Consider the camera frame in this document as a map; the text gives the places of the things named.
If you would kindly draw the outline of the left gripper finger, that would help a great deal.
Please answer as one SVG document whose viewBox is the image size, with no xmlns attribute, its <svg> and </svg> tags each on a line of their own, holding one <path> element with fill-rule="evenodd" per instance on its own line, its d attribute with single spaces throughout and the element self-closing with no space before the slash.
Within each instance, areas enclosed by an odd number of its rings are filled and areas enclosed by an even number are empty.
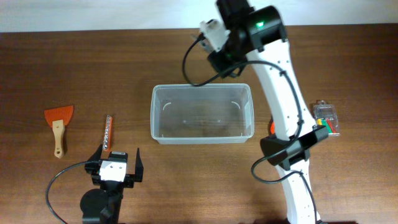
<svg viewBox="0 0 398 224">
<path fill-rule="evenodd" d="M 143 175 L 144 174 L 144 166 L 143 166 L 143 163 L 142 163 L 142 159 L 141 159 L 140 149 L 139 148 L 137 148 L 137 151 L 136 151 L 136 161 L 135 161 L 134 174 L 135 175 Z"/>
<path fill-rule="evenodd" d="M 88 161 L 98 161 L 101 159 L 101 154 L 103 151 L 103 145 L 100 144 L 97 150 L 93 153 L 93 155 L 88 159 Z"/>
</svg>

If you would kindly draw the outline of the small red-handled pliers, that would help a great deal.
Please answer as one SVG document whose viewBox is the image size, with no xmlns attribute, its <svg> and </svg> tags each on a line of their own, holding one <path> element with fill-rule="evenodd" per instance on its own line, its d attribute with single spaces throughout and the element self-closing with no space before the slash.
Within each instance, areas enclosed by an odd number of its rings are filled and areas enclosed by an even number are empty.
<svg viewBox="0 0 398 224">
<path fill-rule="evenodd" d="M 270 124 L 269 124 L 269 133 L 270 134 L 275 134 L 275 123 L 273 120 L 270 120 Z"/>
</svg>

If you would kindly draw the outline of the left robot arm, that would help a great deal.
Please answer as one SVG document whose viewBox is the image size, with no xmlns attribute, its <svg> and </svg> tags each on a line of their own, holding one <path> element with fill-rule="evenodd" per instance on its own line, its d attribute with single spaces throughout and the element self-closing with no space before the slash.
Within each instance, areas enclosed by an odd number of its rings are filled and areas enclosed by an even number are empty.
<svg viewBox="0 0 398 224">
<path fill-rule="evenodd" d="M 143 180 L 140 150 L 136 151 L 133 174 L 127 173 L 128 153 L 112 151 L 107 159 L 102 159 L 102 152 L 100 145 L 85 164 L 85 171 L 98 188 L 87 191 L 80 200 L 83 223 L 117 223 L 124 189 L 132 189 Z"/>
</svg>

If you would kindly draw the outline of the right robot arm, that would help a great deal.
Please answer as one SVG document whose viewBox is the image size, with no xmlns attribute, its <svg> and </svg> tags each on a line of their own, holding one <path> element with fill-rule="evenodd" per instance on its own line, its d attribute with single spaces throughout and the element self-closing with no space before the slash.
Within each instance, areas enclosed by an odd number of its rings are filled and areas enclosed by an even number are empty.
<svg viewBox="0 0 398 224">
<path fill-rule="evenodd" d="M 309 112 L 290 59 L 282 18 L 274 6 L 255 9 L 247 1 L 217 0 L 222 22 L 200 29 L 213 49 L 208 56 L 219 76 L 252 66 L 274 122 L 274 133 L 260 141 L 262 162 L 274 166 L 287 203 L 289 223 L 321 223 L 309 181 L 310 148 L 328 137 Z"/>
</svg>

